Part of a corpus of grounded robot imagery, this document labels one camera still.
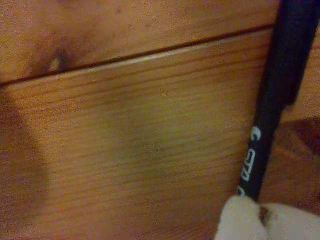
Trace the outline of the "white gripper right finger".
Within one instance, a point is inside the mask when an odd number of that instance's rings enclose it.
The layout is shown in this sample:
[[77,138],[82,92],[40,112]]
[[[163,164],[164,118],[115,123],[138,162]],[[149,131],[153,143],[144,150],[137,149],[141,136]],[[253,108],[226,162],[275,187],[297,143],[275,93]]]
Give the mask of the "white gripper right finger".
[[266,203],[261,240],[319,240],[320,217],[292,206]]

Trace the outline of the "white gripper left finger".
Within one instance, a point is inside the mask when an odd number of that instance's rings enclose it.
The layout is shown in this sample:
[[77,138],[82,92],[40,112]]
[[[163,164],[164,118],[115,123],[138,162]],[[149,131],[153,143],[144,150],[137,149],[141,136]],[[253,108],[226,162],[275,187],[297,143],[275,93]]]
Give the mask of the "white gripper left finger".
[[217,240],[266,240],[260,219],[261,206],[247,196],[235,195],[224,205],[217,227]]

